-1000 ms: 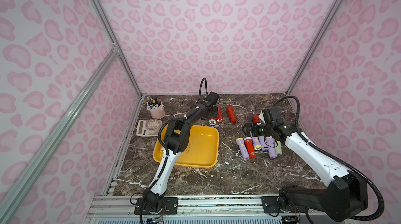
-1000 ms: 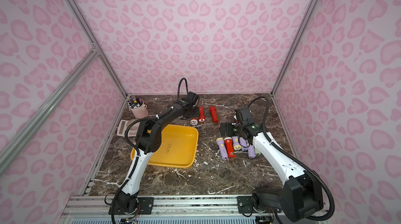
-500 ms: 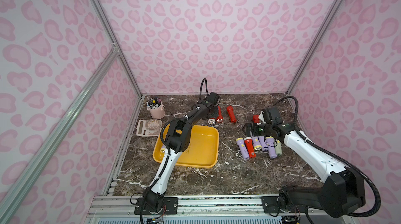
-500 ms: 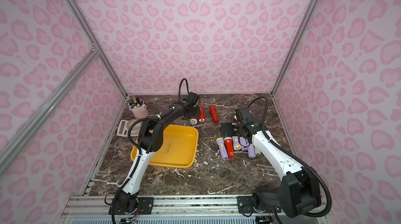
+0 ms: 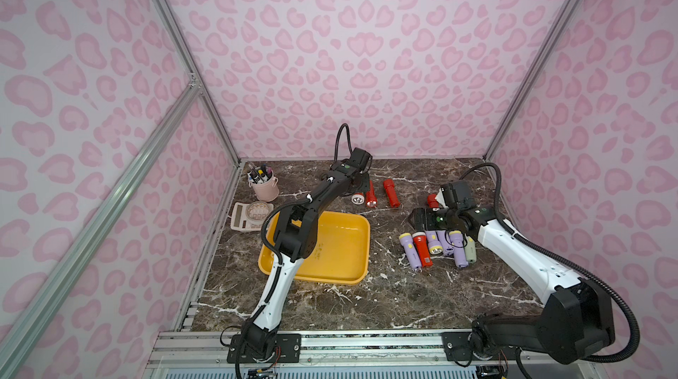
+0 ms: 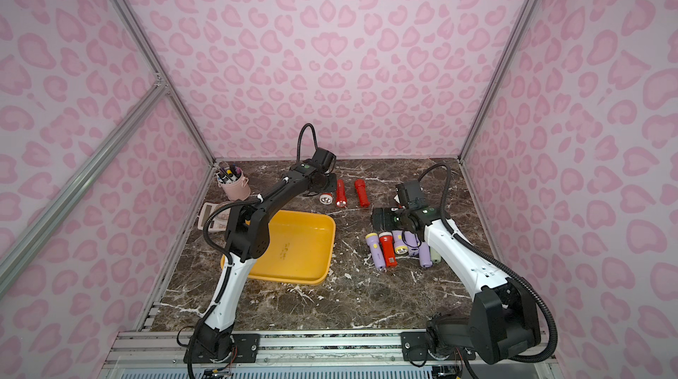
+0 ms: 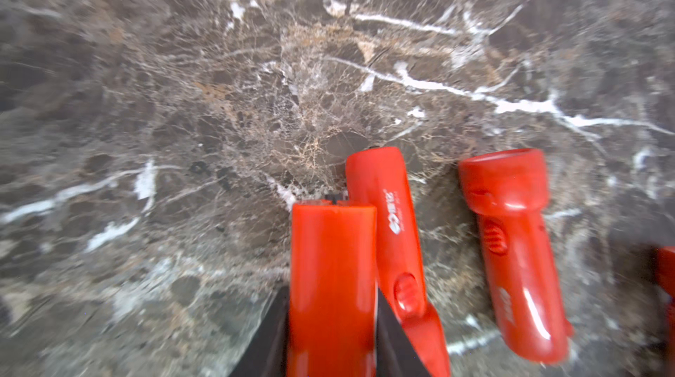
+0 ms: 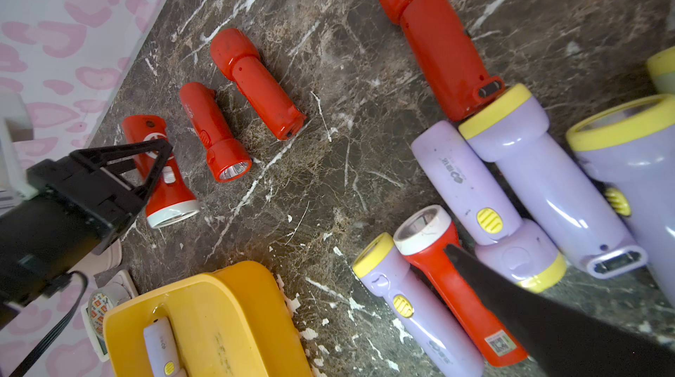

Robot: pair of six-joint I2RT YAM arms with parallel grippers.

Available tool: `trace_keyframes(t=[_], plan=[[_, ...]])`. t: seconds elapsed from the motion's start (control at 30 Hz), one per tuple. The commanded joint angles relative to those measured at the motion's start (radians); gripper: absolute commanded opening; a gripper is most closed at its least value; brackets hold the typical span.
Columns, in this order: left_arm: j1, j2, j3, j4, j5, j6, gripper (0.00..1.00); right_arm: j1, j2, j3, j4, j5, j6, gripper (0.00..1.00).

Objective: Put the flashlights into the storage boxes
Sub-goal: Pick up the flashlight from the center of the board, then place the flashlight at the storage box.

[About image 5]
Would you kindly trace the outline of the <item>yellow plastic tray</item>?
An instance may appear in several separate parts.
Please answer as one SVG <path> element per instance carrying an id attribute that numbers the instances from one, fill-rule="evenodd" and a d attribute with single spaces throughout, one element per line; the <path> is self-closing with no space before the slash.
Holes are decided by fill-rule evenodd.
<path id="1" fill-rule="evenodd" d="M 296 265 L 296 280 L 356 285 L 367 275 L 370 238 L 366 218 L 326 211 L 320 217 L 314 251 L 302 262 L 287 261 L 281 276 L 289 276 Z"/>

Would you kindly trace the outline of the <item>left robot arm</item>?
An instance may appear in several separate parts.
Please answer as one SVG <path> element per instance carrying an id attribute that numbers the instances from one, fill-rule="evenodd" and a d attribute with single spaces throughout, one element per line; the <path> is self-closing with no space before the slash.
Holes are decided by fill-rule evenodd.
<path id="1" fill-rule="evenodd" d="M 282 205 L 264 220 L 261 241 L 274 263 L 254 312 L 242 324 L 238 342 L 230 343 L 235 368 L 244 354 L 265 362 L 276 354 L 284 304 L 298 270 L 315 249 L 321 215 L 335 199 L 369 183 L 371 163 L 372 157 L 357 149 L 350 158 L 335 161 L 307 196 Z"/>

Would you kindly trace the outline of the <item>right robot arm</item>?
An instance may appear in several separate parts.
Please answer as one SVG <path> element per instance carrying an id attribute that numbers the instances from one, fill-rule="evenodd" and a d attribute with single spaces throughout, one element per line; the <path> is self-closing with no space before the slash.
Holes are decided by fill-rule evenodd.
<path id="1" fill-rule="evenodd" d="M 466 211 L 414 209 L 408 222 L 415 232 L 460 232 L 491 250 L 533 289 L 543 305 L 538 315 L 480 315 L 471 324 L 468 347 L 477 357 L 502 347 L 520 347 L 570 364 L 596 354 L 615 341 L 612 300 L 584 273 L 519 241 L 510 221 L 489 206 Z"/>

